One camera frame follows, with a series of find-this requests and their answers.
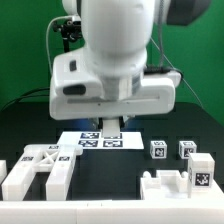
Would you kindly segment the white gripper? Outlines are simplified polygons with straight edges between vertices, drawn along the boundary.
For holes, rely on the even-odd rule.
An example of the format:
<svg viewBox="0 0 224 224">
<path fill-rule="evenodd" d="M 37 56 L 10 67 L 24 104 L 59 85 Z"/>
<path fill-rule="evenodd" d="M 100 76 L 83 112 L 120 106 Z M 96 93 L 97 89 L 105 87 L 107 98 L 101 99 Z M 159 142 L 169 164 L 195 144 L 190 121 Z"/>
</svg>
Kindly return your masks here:
<svg viewBox="0 0 224 224">
<path fill-rule="evenodd" d="M 76 80 L 71 74 L 54 75 L 50 85 L 50 115 L 56 120 L 91 118 L 96 130 L 102 129 L 101 118 L 120 117 L 120 127 L 124 128 L 132 116 L 170 112 L 180 81 L 181 74 L 177 71 L 146 75 L 132 96 L 106 100 L 100 96 L 103 86 L 90 75 L 83 80 Z"/>
</svg>

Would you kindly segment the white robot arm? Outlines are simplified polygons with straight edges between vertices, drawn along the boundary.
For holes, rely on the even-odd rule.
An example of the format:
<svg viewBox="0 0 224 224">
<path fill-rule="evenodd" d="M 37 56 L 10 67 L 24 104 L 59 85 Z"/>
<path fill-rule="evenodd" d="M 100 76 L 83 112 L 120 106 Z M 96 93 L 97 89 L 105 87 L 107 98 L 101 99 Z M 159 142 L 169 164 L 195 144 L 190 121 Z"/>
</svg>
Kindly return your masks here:
<svg viewBox="0 0 224 224">
<path fill-rule="evenodd" d="M 85 44 L 54 59 L 50 116 L 95 119 L 102 134 L 117 136 L 136 115 L 164 114 L 175 104 L 181 75 L 148 75 L 146 46 L 155 24 L 189 25 L 211 0 L 63 0 L 81 21 Z"/>
</svg>

